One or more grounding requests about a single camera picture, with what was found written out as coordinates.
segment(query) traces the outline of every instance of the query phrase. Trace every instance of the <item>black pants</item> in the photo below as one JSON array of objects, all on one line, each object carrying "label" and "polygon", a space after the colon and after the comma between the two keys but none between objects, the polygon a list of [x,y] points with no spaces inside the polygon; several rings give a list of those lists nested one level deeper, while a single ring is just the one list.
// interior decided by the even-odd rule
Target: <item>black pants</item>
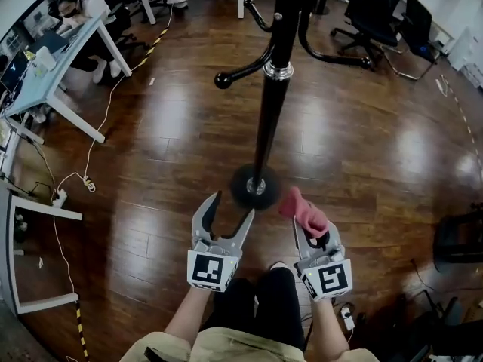
[{"label": "black pants", "polygon": [[[254,318],[254,297],[258,298]],[[214,297],[214,310],[201,330],[225,327],[243,331],[303,351],[304,337],[295,280],[286,268],[268,271],[256,286],[233,279],[224,293]]]},{"label": "black pants", "polygon": [[[122,26],[117,20],[114,20],[114,22],[110,24],[106,24],[106,29],[114,41],[122,34]],[[93,55],[97,55],[108,62],[114,60],[111,51],[106,47],[104,41],[97,32],[93,33],[87,43],[84,44],[84,47],[82,47],[75,59],[70,63],[70,66],[83,71],[94,71],[97,68],[97,61],[88,58]]]}]

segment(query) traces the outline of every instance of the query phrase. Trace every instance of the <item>yellow and black tape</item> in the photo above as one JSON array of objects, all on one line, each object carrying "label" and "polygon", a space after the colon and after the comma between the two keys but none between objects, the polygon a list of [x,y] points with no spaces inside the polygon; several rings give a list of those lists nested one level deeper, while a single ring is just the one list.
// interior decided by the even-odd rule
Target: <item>yellow and black tape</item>
[{"label": "yellow and black tape", "polygon": [[163,38],[163,36],[165,35],[165,33],[168,31],[169,27],[166,27],[165,29],[163,29],[161,31],[161,33],[159,34],[158,38],[154,41],[154,43],[152,43],[152,46],[151,48],[146,52],[146,55],[144,56],[144,59],[140,61],[140,63],[134,67],[133,69],[136,69],[137,67],[141,67],[149,58],[149,55],[152,54],[152,52],[154,51],[154,49],[156,48],[156,46],[158,45],[158,43],[161,41],[161,39]]},{"label": "yellow and black tape", "polygon": [[81,303],[78,300],[75,302],[75,311],[76,311],[76,314],[77,314],[78,335],[81,337],[82,351],[84,352],[85,360],[87,362],[89,362],[88,348],[85,345],[84,331],[82,330]]}]

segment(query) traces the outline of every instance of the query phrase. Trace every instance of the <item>laptop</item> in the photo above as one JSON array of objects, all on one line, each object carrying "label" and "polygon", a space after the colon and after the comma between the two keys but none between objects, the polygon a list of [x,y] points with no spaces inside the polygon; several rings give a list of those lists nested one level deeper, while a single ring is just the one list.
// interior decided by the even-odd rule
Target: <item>laptop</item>
[{"label": "laptop", "polygon": [[68,44],[69,42],[67,39],[58,35],[54,31],[46,31],[34,44],[29,46],[29,51],[37,54],[37,51],[45,46],[51,54],[54,54],[55,51],[66,47]]},{"label": "laptop", "polygon": [[29,60],[23,51],[20,50],[5,69],[5,72],[0,78],[0,82],[11,94],[15,92],[17,86],[20,88],[21,85],[19,83],[22,81],[23,73],[26,71],[28,65]]}]

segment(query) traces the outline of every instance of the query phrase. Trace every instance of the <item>pink cloth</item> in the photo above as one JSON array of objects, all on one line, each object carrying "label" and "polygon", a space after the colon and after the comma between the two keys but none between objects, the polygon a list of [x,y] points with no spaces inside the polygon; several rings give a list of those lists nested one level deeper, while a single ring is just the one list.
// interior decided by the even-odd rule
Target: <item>pink cloth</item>
[{"label": "pink cloth", "polygon": [[290,189],[288,196],[280,203],[278,212],[289,219],[295,216],[312,238],[322,237],[329,229],[325,213],[304,200],[296,186]]}]

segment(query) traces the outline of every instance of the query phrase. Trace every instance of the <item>wooden floor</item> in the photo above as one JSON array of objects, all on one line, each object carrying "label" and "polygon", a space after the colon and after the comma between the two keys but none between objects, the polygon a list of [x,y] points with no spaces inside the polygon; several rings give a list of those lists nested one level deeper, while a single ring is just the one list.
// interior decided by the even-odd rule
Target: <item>wooden floor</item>
[{"label": "wooden floor", "polygon": [[[275,0],[254,1],[271,21]],[[349,39],[328,33],[348,26],[344,3],[329,0],[328,5],[330,15],[312,18],[309,38],[333,54]],[[245,15],[236,18],[236,0],[189,0],[189,10],[173,17],[147,63],[112,95],[101,130],[106,142],[95,145],[88,171],[97,191],[89,193],[77,178],[63,185],[69,194],[65,207],[84,214],[82,222],[57,219],[57,227],[81,297],[92,361],[117,361],[135,340],[164,329],[188,290],[190,220],[207,196],[225,191],[216,233],[230,232],[242,214],[227,184],[236,168],[253,160],[263,76],[256,73],[229,90],[216,89],[213,78],[251,62],[265,48],[268,35]],[[168,16],[161,12],[155,26],[140,20],[133,18],[133,31],[152,42]],[[128,62],[134,66],[141,57],[137,51]],[[410,55],[395,62],[409,72],[424,68]],[[435,78],[444,73],[453,85],[480,144],[478,91],[446,61],[416,84],[393,75],[385,62],[369,72],[314,60],[298,42],[292,63],[295,73],[269,165],[285,189],[300,187],[340,230],[354,278],[354,290],[344,299],[371,318],[400,293],[416,296],[422,285],[411,259],[437,289],[481,285],[475,268],[440,275],[432,265],[435,223],[448,213],[466,212],[481,190],[466,125]],[[98,87],[90,79],[88,73],[69,71],[64,97],[98,125],[112,84]],[[91,144],[85,134],[57,116],[45,140],[57,183],[73,171],[83,173]],[[49,181],[30,146],[22,146],[17,166],[24,183]],[[29,224],[27,256],[15,259],[20,299],[68,293],[51,219],[29,216]],[[275,207],[258,213],[244,252],[239,276],[255,279],[280,259],[293,264],[291,224]],[[297,290],[305,314],[309,298],[301,283]],[[435,297],[453,295],[478,296]],[[82,361],[73,305],[22,320],[59,360],[69,355]]]}]

